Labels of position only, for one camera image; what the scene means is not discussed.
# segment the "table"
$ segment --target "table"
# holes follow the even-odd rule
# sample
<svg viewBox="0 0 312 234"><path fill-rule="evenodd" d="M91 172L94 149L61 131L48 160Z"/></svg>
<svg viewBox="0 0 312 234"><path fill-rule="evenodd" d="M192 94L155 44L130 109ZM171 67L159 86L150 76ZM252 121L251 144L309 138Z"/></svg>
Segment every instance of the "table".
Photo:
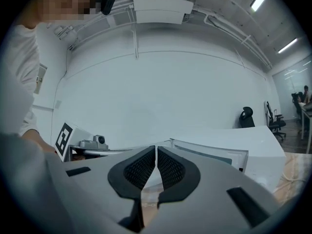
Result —
<svg viewBox="0 0 312 234"><path fill-rule="evenodd" d="M310 146L311 146L311 137L312 137L312 111L307 111L304 108L301 108L302 110L302 132L301 132L301 139L303 139L304 134L304 118L305 116L308 117L310 121L310 128L309 128L309 141L307 146L307 154L309 153Z"/></svg>

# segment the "black mesh pad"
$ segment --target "black mesh pad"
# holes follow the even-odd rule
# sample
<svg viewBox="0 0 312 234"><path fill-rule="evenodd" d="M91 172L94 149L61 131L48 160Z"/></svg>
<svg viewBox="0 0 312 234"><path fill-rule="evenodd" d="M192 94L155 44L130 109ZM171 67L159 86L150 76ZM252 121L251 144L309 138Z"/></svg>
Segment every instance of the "black mesh pad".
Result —
<svg viewBox="0 0 312 234"><path fill-rule="evenodd" d="M155 149L137 159L124 169L125 178L139 189L143 189L155 168Z"/></svg>
<svg viewBox="0 0 312 234"><path fill-rule="evenodd" d="M158 152L158 169L164 190L179 183L185 175L185 167L164 152Z"/></svg>
<svg viewBox="0 0 312 234"><path fill-rule="evenodd" d="M136 233L144 227L141 191L155 168L155 157L155 146L150 146L113 166L108 173L108 181L117 194L135 201L131 215L119 224Z"/></svg>
<svg viewBox="0 0 312 234"><path fill-rule="evenodd" d="M120 197L139 199L155 168L155 146L113 166L108 181Z"/></svg>
<svg viewBox="0 0 312 234"><path fill-rule="evenodd" d="M157 167L164 187L164 191L159 195L158 205L184 200L199 184L199 169L194 163L164 147L158 147L157 150Z"/></svg>

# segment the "black office chair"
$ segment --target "black office chair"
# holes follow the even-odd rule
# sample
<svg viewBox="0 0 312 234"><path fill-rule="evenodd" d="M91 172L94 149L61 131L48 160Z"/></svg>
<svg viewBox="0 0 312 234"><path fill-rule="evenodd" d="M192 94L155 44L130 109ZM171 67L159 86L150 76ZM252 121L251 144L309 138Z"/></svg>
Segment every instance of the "black office chair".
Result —
<svg viewBox="0 0 312 234"><path fill-rule="evenodd" d="M280 136L282 138L282 141L284 140L284 138L286 138L286 133L282 133L279 132L279 130L281 130L282 127L286 126L286 122L281 120L283 117L283 115L275 115L275 117L273 116L270 104L267 102L267 108L268 108L268 112L269 112L269 126L268 128L272 131L272 133L275 136Z"/></svg>
<svg viewBox="0 0 312 234"><path fill-rule="evenodd" d="M301 110L301 107L300 107L299 102L298 102L298 97L300 97L300 95L298 93L292 94L292 102L293 102L294 106L296 107L296 112L298 114L299 123L300 123L300 125L302 125L302 110Z"/></svg>
<svg viewBox="0 0 312 234"><path fill-rule="evenodd" d="M243 107L243 110L239 117L240 125L242 128L254 127L253 110L250 107Z"/></svg>

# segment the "glass wall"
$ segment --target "glass wall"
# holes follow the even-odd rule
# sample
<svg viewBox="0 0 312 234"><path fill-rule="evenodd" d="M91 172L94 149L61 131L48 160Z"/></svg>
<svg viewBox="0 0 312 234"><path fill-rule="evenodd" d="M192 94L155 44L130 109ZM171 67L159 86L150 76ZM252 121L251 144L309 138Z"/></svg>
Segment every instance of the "glass wall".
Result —
<svg viewBox="0 0 312 234"><path fill-rule="evenodd" d="M284 120L297 118L292 94L304 92L304 86L309 87L309 96L312 94L312 56L308 56L294 66L273 76L278 93L281 113Z"/></svg>

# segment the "air conditioner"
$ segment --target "air conditioner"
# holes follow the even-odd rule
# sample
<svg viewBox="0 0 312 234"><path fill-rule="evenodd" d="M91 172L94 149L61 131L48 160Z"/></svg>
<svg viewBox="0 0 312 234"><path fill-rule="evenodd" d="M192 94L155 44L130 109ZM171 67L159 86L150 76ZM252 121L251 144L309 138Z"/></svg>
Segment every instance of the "air conditioner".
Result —
<svg viewBox="0 0 312 234"><path fill-rule="evenodd" d="M137 23L163 22L182 24L194 3L187 0L134 0Z"/></svg>

